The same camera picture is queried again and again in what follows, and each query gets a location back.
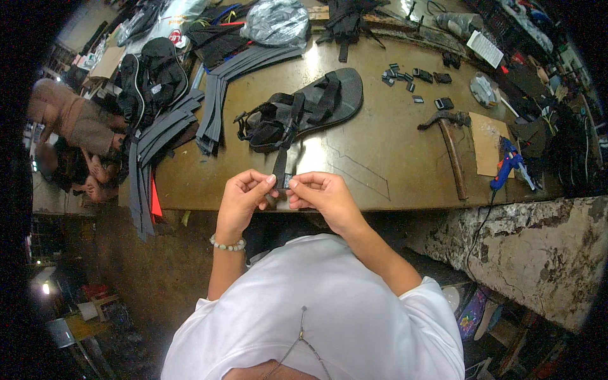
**wall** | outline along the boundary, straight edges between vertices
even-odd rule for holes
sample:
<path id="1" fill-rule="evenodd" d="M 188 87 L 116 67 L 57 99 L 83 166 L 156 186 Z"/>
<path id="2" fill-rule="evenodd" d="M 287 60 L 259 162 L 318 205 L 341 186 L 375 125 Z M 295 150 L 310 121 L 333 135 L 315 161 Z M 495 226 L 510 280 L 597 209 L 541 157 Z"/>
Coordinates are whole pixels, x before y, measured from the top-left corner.
<path id="1" fill-rule="evenodd" d="M 584 322 L 608 251 L 608 196 L 451 210 L 418 220 L 406 245 L 576 331 Z"/>
<path id="2" fill-rule="evenodd" d="M 80 207 L 81 196 L 66 194 L 55 184 L 48 183 L 42 178 L 40 172 L 32 173 L 33 176 L 33 207 L 34 213 L 43 214 L 73 214 L 73 215 L 95 215 L 94 210 Z"/>
<path id="3" fill-rule="evenodd" d="M 74 52 L 80 53 L 99 25 L 103 21 L 111 23 L 117 15 L 117 11 L 101 0 L 87 1 L 68 20 L 57 40 Z"/>

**hammer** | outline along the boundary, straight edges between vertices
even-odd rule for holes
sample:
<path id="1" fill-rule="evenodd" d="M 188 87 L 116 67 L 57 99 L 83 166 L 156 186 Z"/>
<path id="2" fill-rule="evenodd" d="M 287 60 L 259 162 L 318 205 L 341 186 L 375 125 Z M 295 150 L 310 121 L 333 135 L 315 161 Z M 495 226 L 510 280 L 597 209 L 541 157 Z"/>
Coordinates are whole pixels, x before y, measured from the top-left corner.
<path id="1" fill-rule="evenodd" d="M 448 111 L 438 111 L 430 118 L 428 122 L 418 125 L 418 130 L 424 131 L 428 129 L 437 120 L 439 120 L 439 127 L 441 128 L 443 139 L 446 141 L 447 154 L 452 162 L 452 171 L 454 172 L 454 180 L 456 181 L 456 192 L 458 193 L 458 199 L 464 201 L 469 196 L 466 194 L 465 174 L 462 170 L 460 153 L 458 152 L 458 145 L 456 145 L 456 139 L 454 138 L 454 130 L 451 122 L 470 127 L 471 118 L 466 112 L 457 112 L 456 114 L 451 114 Z"/>

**white t-shirt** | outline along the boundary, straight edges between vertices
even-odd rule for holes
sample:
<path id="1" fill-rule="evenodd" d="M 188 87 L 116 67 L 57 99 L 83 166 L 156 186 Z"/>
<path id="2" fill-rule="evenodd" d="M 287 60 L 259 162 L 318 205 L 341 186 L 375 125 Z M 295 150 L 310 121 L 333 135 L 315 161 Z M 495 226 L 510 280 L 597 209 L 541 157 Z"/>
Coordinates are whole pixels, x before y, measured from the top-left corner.
<path id="1" fill-rule="evenodd" d="M 298 339 L 332 380 L 464 379 L 456 319 L 437 282 L 396 297 L 346 242 L 321 234 L 276 248 L 219 300 L 200 299 L 173 337 L 162 379 L 221 379 L 280 361 Z M 326 380 L 299 342 L 283 365 Z"/>

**wooden table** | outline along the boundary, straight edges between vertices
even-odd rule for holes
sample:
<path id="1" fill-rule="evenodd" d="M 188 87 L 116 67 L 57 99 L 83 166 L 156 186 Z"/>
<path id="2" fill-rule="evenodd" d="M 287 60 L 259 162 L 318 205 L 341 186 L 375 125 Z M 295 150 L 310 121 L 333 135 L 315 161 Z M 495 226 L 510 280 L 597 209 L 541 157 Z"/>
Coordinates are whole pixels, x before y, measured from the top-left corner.
<path id="1" fill-rule="evenodd" d="M 237 138 L 238 124 L 232 120 L 249 111 L 276 92 L 293 93 L 325 73 L 341 67 L 355 68 L 363 80 L 364 104 L 358 115 L 343 125 L 315 133 L 295 143 L 289 151 L 288 171 L 329 171 L 342 175 L 363 210 L 413 210 L 487 205 L 490 177 L 477 175 L 471 132 L 457 128 L 455 135 L 463 161 L 469 198 L 458 200 L 454 175 L 446 145 L 438 126 L 418 131 L 436 111 L 433 100 L 450 97 L 456 111 L 470 111 L 493 119 L 513 122 L 503 104 L 485 109 L 469 90 L 476 70 L 463 62 L 460 70 L 443 66 L 441 54 L 400 41 L 377 42 L 362 38 L 349 50 L 348 63 L 338 62 L 339 46 L 320 46 L 309 41 L 303 58 L 276 64 L 232 82 L 224 104 L 225 144 L 217 157 L 201 154 L 195 142 L 175 151 L 156 170 L 156 187 L 163 209 L 217 210 L 225 182 L 235 174 L 254 168 L 272 173 L 277 153 L 265 156 L 249 150 Z M 414 93 L 404 82 L 388 87 L 381 74 L 389 63 L 398 63 L 402 72 L 418 67 L 429 72 L 447 72 L 450 85 L 429 84 L 416 79 Z M 414 104 L 412 95 L 424 104 Z M 197 113 L 201 119 L 202 107 Z M 535 193 L 523 182 L 509 179 L 496 196 L 496 203 L 551 199 L 559 189 L 546 178 L 544 191 Z M 128 186 L 122 186 L 120 203 L 127 205 Z M 286 210 L 283 195 L 275 206 Z"/>

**necklace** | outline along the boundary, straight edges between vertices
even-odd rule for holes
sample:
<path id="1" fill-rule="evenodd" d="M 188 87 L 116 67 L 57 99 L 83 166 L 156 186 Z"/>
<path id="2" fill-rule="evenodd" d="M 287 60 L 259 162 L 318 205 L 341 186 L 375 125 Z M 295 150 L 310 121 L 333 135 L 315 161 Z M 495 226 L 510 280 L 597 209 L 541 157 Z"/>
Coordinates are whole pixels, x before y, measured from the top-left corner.
<path id="1" fill-rule="evenodd" d="M 300 334 L 299 334 L 298 338 L 291 345 L 291 347 L 287 350 L 287 353 L 285 353 L 285 355 L 283 356 L 283 359 L 281 359 L 281 361 L 278 362 L 277 365 L 275 365 L 274 368 L 269 373 L 267 373 L 266 376 L 264 376 L 262 378 L 262 380 L 267 380 L 267 378 L 270 377 L 270 375 L 272 375 L 272 373 L 275 372 L 277 370 L 277 368 L 279 368 L 279 366 L 283 363 L 283 361 L 287 358 L 287 356 L 291 353 L 291 351 L 294 349 L 294 347 L 299 342 L 304 342 L 306 344 L 306 346 L 308 346 L 308 348 L 310 348 L 310 350 L 317 357 L 317 360 L 319 361 L 319 363 L 321 363 L 321 366 L 323 367 L 323 371 L 325 371 L 325 374 L 327 375 L 327 379 L 331 380 L 330 373 L 327 370 L 327 367 L 325 366 L 325 363 L 323 363 L 323 359 L 321 359 L 321 357 L 319 356 L 319 354 L 317 354 L 317 351 L 314 349 L 314 347 L 310 343 L 308 343 L 306 341 L 306 339 L 304 339 L 304 313 L 306 312 L 306 309 L 307 309 L 306 306 L 302 306 L 302 319 L 300 321 Z"/>

